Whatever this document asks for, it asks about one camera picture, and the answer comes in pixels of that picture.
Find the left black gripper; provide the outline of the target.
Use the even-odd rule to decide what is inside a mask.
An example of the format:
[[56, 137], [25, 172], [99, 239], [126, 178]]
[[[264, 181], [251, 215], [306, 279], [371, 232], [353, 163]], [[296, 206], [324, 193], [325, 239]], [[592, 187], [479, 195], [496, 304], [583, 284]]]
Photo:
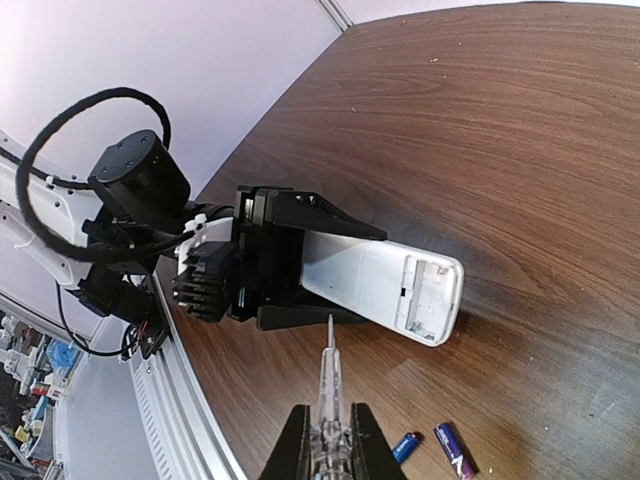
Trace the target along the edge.
[[315, 192], [240, 186], [236, 191], [232, 240], [237, 244], [237, 293], [230, 315], [257, 317], [262, 331], [326, 324], [363, 324], [367, 319], [298, 286], [301, 248], [297, 231], [364, 240], [388, 234], [360, 221]]

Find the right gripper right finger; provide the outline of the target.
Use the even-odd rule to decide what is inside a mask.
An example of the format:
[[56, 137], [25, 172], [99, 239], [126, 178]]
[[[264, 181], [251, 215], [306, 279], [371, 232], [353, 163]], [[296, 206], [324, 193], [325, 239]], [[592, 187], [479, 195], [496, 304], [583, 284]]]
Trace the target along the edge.
[[406, 480], [400, 465], [366, 403], [351, 404], [353, 478], [357, 480]]

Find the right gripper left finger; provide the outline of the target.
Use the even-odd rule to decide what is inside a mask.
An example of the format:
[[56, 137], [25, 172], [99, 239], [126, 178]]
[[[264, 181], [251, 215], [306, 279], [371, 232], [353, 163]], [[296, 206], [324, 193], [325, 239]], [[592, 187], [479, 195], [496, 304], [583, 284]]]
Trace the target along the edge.
[[289, 413], [259, 480], [308, 480], [311, 477], [310, 406], [295, 405]]

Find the blue AAA battery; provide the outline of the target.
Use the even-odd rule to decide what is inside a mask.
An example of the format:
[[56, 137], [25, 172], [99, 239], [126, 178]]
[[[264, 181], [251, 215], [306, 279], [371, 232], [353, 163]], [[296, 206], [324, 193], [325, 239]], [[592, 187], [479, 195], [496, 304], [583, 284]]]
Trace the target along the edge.
[[398, 464], [402, 464], [420, 445], [420, 436], [416, 432], [406, 433], [392, 448], [391, 452]]

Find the clear handle screwdriver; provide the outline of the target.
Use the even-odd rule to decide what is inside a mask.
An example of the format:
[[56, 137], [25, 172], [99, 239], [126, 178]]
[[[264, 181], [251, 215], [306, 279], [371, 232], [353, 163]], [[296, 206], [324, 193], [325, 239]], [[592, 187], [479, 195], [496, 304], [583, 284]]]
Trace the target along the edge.
[[328, 315], [327, 328], [327, 346], [321, 357], [318, 412], [310, 433], [312, 478], [351, 479], [350, 428], [332, 314]]

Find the purple AAA battery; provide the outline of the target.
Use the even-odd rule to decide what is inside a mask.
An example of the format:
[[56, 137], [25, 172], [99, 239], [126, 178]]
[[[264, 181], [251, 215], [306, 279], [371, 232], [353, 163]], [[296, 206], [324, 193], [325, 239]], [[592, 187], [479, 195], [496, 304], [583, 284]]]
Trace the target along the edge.
[[434, 434], [447, 457], [458, 479], [473, 479], [477, 475], [469, 454], [462, 441], [455, 433], [451, 423], [440, 423], [435, 426]]

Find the white remote control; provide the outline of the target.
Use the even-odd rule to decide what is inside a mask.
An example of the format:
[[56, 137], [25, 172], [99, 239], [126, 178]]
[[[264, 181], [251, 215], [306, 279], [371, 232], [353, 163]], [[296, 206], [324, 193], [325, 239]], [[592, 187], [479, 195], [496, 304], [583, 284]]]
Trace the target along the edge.
[[452, 257], [391, 241], [305, 235], [306, 290], [427, 347], [449, 339], [463, 282]]

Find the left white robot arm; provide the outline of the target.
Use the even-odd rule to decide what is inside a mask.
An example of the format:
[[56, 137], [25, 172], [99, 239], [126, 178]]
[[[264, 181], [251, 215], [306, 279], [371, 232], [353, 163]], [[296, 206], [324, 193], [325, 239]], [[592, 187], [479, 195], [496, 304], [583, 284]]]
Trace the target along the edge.
[[175, 253], [175, 299], [194, 318], [247, 320], [265, 308], [319, 306], [302, 287], [303, 244], [310, 232], [383, 242], [365, 224], [313, 192], [242, 186], [233, 206], [190, 200], [190, 186], [161, 139], [135, 132], [108, 147], [84, 184], [35, 171], [34, 211], [72, 255], [35, 236], [35, 254], [58, 281], [101, 316], [152, 322], [149, 296], [126, 275], [148, 275]]

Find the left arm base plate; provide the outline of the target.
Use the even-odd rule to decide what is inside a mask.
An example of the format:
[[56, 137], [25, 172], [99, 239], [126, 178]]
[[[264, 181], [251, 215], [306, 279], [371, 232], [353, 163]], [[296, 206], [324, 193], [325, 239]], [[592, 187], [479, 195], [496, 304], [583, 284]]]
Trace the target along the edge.
[[168, 320], [161, 300], [153, 277], [136, 277], [125, 289], [116, 310], [119, 318], [128, 323], [122, 338], [121, 362], [132, 359], [135, 353], [149, 359], [168, 337]]

